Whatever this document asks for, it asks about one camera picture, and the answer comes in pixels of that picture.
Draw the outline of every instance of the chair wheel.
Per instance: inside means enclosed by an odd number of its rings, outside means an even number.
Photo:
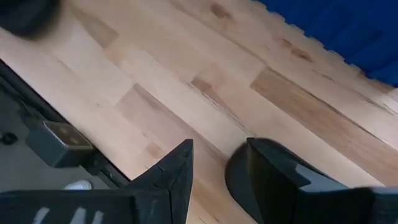
[[[3,133],[0,135],[0,142],[9,146],[18,141],[18,137],[12,133]]]

